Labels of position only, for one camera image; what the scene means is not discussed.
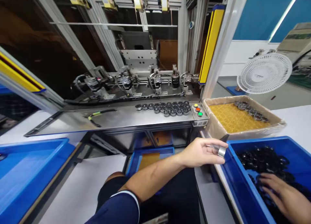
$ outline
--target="steel rod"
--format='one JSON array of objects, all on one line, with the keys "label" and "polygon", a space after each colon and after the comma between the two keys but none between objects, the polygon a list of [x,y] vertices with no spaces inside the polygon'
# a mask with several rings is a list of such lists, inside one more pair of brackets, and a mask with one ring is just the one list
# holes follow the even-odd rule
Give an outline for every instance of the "steel rod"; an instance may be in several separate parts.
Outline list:
[{"label": "steel rod", "polygon": [[118,24],[118,23],[68,23],[68,22],[50,22],[56,25],[93,25],[93,26],[122,26],[122,27],[178,27],[177,25],[145,25],[145,24]]}]

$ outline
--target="human arm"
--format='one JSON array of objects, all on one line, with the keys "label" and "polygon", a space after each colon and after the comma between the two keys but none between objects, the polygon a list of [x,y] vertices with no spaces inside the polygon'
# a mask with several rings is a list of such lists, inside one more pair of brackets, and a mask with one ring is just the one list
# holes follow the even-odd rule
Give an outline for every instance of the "human arm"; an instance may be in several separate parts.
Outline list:
[{"label": "human arm", "polygon": [[293,224],[311,223],[311,203],[297,189],[285,183],[276,175],[262,173],[260,181],[267,187],[262,189],[269,194],[284,216]]},{"label": "human arm", "polygon": [[228,147],[213,138],[196,138],[184,151],[160,160],[135,173],[119,191],[130,190],[143,202],[152,197],[170,179],[186,167],[224,164],[225,160],[209,145]]}]

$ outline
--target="electric fan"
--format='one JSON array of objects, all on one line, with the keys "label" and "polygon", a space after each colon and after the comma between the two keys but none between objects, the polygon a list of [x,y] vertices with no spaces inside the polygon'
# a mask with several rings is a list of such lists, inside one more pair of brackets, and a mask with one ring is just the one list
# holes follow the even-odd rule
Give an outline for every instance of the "electric fan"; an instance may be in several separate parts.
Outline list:
[{"label": "electric fan", "polygon": [[292,69],[292,62],[286,56],[268,53],[251,59],[236,81],[249,94],[264,94],[283,85]]}]

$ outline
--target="yellow foam liner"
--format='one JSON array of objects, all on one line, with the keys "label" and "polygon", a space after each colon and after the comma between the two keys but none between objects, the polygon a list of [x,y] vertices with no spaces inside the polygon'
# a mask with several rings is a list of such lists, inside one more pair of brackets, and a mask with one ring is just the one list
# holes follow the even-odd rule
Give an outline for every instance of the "yellow foam liner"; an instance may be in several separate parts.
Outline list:
[{"label": "yellow foam liner", "polygon": [[140,162],[138,170],[153,164],[154,162],[157,162],[160,160],[160,153],[149,153],[149,154],[143,154],[142,160]]},{"label": "yellow foam liner", "polygon": [[212,105],[209,108],[228,133],[262,129],[270,126],[270,123],[254,120],[246,111],[239,110],[233,104]]}]

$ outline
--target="cardboard box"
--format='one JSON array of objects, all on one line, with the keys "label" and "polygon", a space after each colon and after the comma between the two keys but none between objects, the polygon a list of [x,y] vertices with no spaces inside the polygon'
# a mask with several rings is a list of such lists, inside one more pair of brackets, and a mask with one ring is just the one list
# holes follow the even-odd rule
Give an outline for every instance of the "cardboard box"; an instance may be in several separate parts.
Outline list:
[{"label": "cardboard box", "polygon": [[[222,126],[222,124],[219,122],[217,117],[214,115],[214,113],[211,111],[209,106],[234,103],[235,101],[247,102],[250,106],[254,107],[258,112],[267,117],[270,120],[271,125],[269,127],[262,129],[253,129],[243,132],[228,133]],[[280,119],[272,112],[270,112],[269,109],[265,108],[264,106],[262,106],[261,104],[259,104],[258,102],[256,102],[255,100],[251,99],[246,95],[205,99],[203,101],[203,106],[205,108],[205,111],[210,117],[206,129],[208,130],[211,137],[221,139],[223,141],[268,137],[272,134],[281,132],[286,127],[286,123],[284,120]]]}]

